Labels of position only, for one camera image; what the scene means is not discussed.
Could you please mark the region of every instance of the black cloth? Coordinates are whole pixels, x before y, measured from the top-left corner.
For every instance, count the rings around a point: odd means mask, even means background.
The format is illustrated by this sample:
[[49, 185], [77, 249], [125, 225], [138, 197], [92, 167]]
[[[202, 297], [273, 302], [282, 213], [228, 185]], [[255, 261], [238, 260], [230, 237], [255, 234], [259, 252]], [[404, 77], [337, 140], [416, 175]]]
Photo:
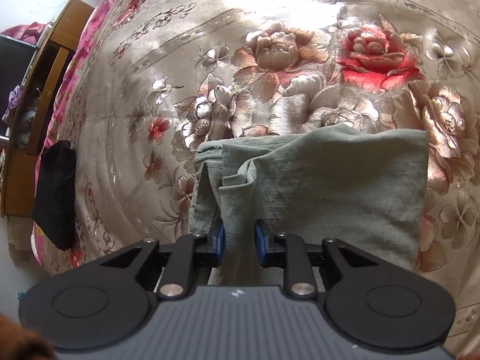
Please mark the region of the black cloth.
[[60, 140], [42, 153], [31, 218], [60, 250], [75, 242], [75, 168], [77, 154]]

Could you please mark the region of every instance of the wooden furniture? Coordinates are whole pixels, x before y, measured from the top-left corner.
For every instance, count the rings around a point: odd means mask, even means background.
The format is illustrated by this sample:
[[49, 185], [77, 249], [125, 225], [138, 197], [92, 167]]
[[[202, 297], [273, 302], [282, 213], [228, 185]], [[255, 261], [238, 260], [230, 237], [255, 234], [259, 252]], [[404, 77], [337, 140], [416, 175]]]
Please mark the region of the wooden furniture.
[[[5, 153], [1, 180], [1, 216], [30, 216], [35, 193], [35, 165], [42, 150], [53, 103], [82, 30], [93, 8], [81, 0], [69, 0], [42, 45], [35, 53], [23, 79], [20, 97]], [[41, 95], [25, 149], [16, 147], [19, 120], [37, 88]]]

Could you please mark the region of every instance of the light green fabric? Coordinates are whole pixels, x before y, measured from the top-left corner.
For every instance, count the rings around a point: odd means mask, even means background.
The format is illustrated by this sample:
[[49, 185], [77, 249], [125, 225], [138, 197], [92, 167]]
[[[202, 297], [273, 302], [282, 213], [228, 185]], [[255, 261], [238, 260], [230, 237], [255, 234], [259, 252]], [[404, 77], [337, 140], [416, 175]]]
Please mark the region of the light green fabric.
[[226, 231], [224, 261], [210, 283], [282, 282], [281, 270], [257, 262], [258, 218], [274, 233], [298, 234], [310, 243], [337, 237], [412, 268], [427, 164], [428, 141], [418, 130], [374, 135], [338, 124], [306, 135], [201, 144], [190, 230], [207, 233], [221, 215]]

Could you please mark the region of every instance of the floral bedspread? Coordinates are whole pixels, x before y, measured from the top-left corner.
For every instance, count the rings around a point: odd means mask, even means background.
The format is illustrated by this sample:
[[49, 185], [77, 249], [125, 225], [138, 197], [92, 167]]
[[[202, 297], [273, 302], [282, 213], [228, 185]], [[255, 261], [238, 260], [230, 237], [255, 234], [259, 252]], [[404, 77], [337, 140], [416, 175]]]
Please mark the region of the floral bedspread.
[[457, 303], [454, 353], [480, 347], [480, 0], [103, 0], [46, 147], [77, 151], [78, 238], [57, 274], [188, 231], [206, 140], [336, 123], [430, 140], [415, 269]]

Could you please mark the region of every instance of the pink floral fabric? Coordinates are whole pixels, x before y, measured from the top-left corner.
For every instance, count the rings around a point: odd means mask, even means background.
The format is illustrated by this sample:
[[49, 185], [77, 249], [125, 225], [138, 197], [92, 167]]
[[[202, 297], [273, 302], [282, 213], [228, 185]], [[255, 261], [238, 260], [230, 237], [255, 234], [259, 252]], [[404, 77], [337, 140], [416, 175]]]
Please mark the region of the pink floral fabric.
[[[51, 147], [57, 141], [58, 129], [59, 126], [62, 125], [65, 109], [70, 100], [71, 91], [79, 78], [78, 71], [82, 68], [83, 63], [95, 46], [98, 30], [114, 3], [115, 0], [100, 0], [99, 5], [95, 8], [87, 25], [83, 29], [78, 42], [77, 51], [63, 77], [63, 82], [55, 99], [53, 116], [49, 123], [46, 139], [43, 145], [45, 149]], [[35, 187], [37, 186], [38, 172], [40, 170], [40, 159], [41, 157], [38, 158], [37, 166], [35, 167]], [[42, 256], [44, 254], [45, 234], [43, 234], [42, 230], [37, 225], [34, 226], [33, 239], [34, 242], [32, 246], [35, 249], [34, 255], [38, 263], [43, 265]], [[71, 249], [70, 261], [72, 267], [78, 266], [78, 261], [82, 258], [81, 254], [82, 252], [78, 248], [78, 245]]]

